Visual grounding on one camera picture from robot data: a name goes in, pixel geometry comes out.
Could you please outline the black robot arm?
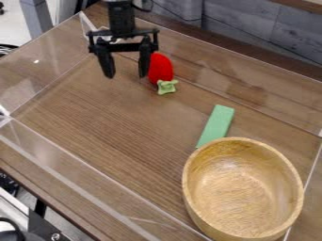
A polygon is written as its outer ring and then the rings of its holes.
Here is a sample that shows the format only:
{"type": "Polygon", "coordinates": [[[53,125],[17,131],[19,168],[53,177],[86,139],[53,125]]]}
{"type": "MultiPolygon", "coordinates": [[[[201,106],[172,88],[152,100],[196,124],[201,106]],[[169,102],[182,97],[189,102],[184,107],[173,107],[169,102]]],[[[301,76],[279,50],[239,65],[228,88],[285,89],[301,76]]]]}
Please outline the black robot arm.
{"type": "Polygon", "coordinates": [[[138,52],[138,77],[148,74],[150,55],[158,50],[158,29],[136,28],[134,9],[149,12],[152,0],[104,0],[108,9],[109,28],[86,32],[88,50],[96,55],[100,68],[108,78],[116,73],[112,53],[138,52]]]}

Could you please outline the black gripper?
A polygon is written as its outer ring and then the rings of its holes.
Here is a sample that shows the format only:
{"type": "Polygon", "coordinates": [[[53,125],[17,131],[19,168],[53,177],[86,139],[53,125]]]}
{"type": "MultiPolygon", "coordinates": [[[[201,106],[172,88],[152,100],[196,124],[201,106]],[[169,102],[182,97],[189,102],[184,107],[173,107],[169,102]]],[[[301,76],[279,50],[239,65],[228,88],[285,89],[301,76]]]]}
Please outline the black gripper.
{"type": "Polygon", "coordinates": [[[150,54],[158,50],[158,29],[134,29],[130,33],[113,34],[110,30],[88,31],[89,52],[96,54],[100,68],[108,78],[116,73],[110,53],[138,52],[138,77],[148,73],[150,54]]]}

